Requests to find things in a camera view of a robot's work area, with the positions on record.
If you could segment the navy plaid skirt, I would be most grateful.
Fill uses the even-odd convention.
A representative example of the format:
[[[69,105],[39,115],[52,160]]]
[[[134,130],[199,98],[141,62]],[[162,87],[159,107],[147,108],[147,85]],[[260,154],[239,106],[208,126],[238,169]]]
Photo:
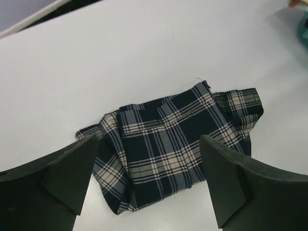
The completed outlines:
[[[119,215],[204,181],[203,135],[250,156],[250,132],[263,113],[256,89],[212,92],[202,81],[176,95],[122,106],[76,138],[98,138],[92,173]]]

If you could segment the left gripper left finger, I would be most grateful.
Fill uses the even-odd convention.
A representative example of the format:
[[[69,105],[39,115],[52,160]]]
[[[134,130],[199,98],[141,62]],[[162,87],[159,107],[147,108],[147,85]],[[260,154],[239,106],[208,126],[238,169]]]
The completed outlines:
[[[97,155],[96,136],[0,174],[2,231],[71,231]]]

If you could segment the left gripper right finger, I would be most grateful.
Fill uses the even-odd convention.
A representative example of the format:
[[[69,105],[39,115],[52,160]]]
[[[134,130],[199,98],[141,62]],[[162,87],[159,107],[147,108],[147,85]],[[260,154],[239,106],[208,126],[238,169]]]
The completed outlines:
[[[209,136],[202,136],[199,146],[220,229],[307,230],[307,175],[272,167]]]

